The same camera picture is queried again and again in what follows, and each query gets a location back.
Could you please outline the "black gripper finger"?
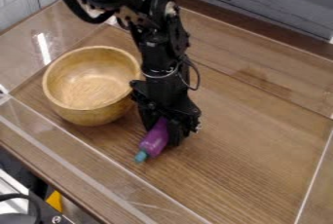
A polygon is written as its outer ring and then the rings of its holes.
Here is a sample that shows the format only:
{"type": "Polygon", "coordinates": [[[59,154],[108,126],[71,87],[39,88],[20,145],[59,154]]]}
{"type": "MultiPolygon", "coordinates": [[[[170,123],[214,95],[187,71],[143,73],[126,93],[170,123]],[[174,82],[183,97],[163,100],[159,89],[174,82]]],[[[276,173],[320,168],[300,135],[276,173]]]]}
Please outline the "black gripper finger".
{"type": "Polygon", "coordinates": [[[141,116],[143,127],[146,131],[150,131],[155,123],[161,119],[162,114],[159,111],[151,110],[143,105],[138,106],[138,111],[139,111],[139,116],[141,116]]]}
{"type": "Polygon", "coordinates": [[[182,123],[174,119],[167,122],[169,146],[178,146],[189,136],[189,131],[182,123]]]}

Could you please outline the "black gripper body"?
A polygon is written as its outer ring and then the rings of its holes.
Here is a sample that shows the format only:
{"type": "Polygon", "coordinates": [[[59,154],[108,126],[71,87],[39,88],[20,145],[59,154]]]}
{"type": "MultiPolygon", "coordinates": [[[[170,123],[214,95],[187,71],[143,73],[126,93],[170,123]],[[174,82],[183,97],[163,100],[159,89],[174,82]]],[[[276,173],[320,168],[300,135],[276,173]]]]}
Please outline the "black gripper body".
{"type": "Polygon", "coordinates": [[[190,72],[177,72],[166,78],[133,80],[133,100],[161,112],[170,121],[179,121],[189,131],[199,125],[201,110],[189,97],[190,72]]]}

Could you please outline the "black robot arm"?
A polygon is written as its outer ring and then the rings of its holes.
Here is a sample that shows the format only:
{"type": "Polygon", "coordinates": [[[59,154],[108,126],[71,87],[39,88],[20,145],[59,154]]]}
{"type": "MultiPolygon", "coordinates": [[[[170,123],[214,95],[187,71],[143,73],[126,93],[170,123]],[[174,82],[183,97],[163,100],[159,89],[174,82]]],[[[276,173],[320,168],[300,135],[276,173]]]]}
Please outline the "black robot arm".
{"type": "Polygon", "coordinates": [[[99,24],[115,19],[130,32],[142,55],[142,80],[130,82],[143,126],[150,130],[166,119],[167,144],[177,146],[201,126],[202,111],[189,92],[195,65],[186,54],[186,31],[175,0],[63,0],[86,22],[99,24]]]}

